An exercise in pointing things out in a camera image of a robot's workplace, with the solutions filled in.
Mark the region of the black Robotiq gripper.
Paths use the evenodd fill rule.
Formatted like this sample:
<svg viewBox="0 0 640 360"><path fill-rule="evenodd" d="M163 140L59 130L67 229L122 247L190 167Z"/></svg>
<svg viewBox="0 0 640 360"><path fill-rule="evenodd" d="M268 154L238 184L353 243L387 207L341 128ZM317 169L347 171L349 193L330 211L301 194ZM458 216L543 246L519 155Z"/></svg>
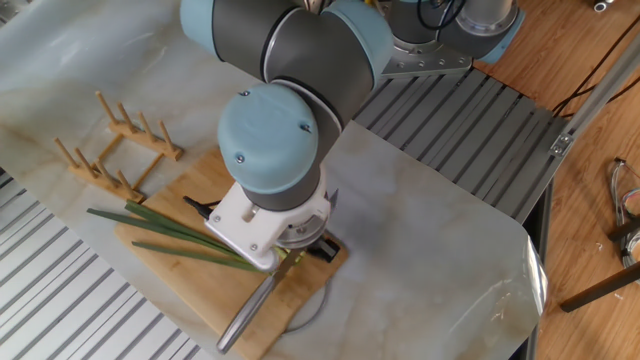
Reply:
<svg viewBox="0 0 640 360"><path fill-rule="evenodd" d="M291 250L284 259L285 269L296 265L305 251L326 263L331 263L336 258L341 247L325 234L326 225L327 220L311 218L304 223L285 227L276 240L278 247Z"/></svg>

